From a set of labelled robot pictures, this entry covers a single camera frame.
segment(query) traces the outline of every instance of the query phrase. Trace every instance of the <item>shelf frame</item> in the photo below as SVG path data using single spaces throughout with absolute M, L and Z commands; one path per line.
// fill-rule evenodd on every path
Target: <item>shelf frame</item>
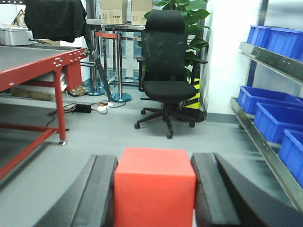
M 303 85 L 303 62 L 287 58 L 267 49 L 241 42 L 241 54 L 271 69 L 272 71 Z
M 238 118 L 240 124 L 247 132 L 252 142 L 260 154 L 265 159 L 267 165 L 273 172 L 274 176 L 280 183 L 281 187 L 287 194 L 289 200 L 298 211 L 303 211 L 303 188 L 299 185 L 296 179 L 292 176 L 284 163 L 280 160 L 270 144 L 258 131 L 253 124 L 253 121 L 239 106 L 237 99 L 232 97 L 230 100 L 231 108 Z

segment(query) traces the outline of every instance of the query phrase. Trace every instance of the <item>black jacket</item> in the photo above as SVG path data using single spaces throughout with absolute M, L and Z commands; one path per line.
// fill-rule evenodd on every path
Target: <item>black jacket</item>
M 85 35 L 86 11 L 81 0 L 26 0 L 25 23 L 35 39 L 74 42 Z

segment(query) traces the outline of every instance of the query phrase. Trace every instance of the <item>cardboard box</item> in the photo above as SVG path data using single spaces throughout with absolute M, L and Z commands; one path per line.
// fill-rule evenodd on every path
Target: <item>cardboard box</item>
M 127 11 L 127 0 L 100 0 L 101 10 Z
M 127 21 L 126 10 L 101 10 L 101 23 L 123 25 Z
M 151 11 L 152 0 L 132 0 L 132 12 L 134 11 Z
M 11 88 L 11 93 L 13 96 L 17 96 L 17 97 L 34 98 L 34 99 L 46 100 L 46 101 L 51 101 L 54 98 L 56 98 L 56 95 L 54 95 L 54 94 L 46 94 L 46 93 L 37 92 L 37 91 L 27 91 L 27 90 L 15 88 L 15 87 Z
M 146 24 L 146 18 L 144 15 L 147 13 L 147 11 L 136 11 L 132 12 L 132 25 L 145 25 Z
M 152 10 L 152 0 L 132 0 L 132 25 L 145 25 L 144 15 Z

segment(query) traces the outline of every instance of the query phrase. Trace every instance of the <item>office chair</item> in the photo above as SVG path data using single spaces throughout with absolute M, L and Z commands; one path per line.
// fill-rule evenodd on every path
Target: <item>office chair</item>
M 190 127 L 195 126 L 195 119 L 180 113 L 179 103 L 194 95 L 197 90 L 187 82 L 185 69 L 185 52 L 187 49 L 188 34 L 185 23 L 179 11 L 162 11 L 153 9 L 142 31 L 142 57 L 139 62 L 139 90 L 154 101 L 162 102 L 161 109 L 143 108 L 153 114 L 138 120 L 134 127 L 140 128 L 140 123 L 162 117 L 166 122 L 171 139 L 173 130 L 169 116 L 181 121 L 189 122 Z

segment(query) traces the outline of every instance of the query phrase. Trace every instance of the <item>table leg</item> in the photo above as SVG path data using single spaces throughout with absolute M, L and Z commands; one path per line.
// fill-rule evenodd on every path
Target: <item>table leg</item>
M 62 90 L 61 90 L 61 70 L 62 68 L 58 68 L 53 71 L 53 82 L 55 87 L 56 94 L 56 104 L 57 104 L 57 116 L 58 116 L 58 125 L 60 134 L 60 145 L 66 145 L 66 133 L 65 133 L 65 119 L 64 119 L 64 109 L 63 109 L 63 100 L 62 100 Z

